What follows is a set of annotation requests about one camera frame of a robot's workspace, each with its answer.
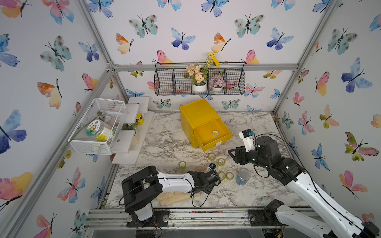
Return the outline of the clear tape roll bottom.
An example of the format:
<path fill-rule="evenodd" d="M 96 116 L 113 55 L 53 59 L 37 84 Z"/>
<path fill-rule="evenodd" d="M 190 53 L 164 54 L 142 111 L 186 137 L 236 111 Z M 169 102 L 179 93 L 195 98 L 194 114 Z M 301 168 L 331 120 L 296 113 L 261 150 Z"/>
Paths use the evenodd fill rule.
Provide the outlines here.
<path fill-rule="evenodd" d="M 212 132 L 212 136 L 213 136 L 213 137 L 218 137 L 218 136 L 219 136 L 219 131 L 214 130 L 214 131 Z"/>

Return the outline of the yellow three-drawer cabinet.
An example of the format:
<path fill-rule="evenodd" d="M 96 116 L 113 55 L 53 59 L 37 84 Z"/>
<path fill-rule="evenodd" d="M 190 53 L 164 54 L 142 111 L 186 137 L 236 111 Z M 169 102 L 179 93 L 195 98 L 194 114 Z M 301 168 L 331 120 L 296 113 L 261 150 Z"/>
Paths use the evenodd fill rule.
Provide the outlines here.
<path fill-rule="evenodd" d="M 205 99 L 181 106 L 180 118 L 193 148 L 199 147 L 205 152 L 232 138 L 232 132 Z M 212 136 L 214 130 L 219 131 L 218 137 Z"/>

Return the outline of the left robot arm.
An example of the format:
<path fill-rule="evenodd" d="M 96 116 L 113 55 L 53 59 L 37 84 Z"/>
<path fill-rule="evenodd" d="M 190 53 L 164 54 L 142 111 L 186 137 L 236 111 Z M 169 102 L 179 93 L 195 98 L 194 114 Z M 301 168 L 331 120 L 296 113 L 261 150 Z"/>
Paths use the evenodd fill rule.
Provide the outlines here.
<path fill-rule="evenodd" d="M 152 200 L 162 193 L 182 192 L 191 198 L 200 192 L 211 194 L 213 188 L 221 184 L 215 168 L 211 163 L 207 172 L 167 174 L 157 171 L 155 166 L 148 166 L 122 181 L 123 195 L 119 205 L 127 213 L 135 214 L 139 221 L 146 221 L 154 216 Z"/>

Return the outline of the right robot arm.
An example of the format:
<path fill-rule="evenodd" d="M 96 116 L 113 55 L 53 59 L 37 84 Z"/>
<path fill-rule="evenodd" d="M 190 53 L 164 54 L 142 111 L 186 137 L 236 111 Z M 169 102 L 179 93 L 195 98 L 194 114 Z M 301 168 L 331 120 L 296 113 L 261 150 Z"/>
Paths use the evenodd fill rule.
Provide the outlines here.
<path fill-rule="evenodd" d="M 266 169 L 270 177 L 298 194 L 322 220 L 304 215 L 277 199 L 266 206 L 269 217 L 310 238 L 380 237 L 380 229 L 374 223 L 364 222 L 348 212 L 313 181 L 301 163 L 283 157 L 273 134 L 256 136 L 251 130 L 245 130 L 239 137 L 244 146 L 228 151 L 235 163 Z"/>

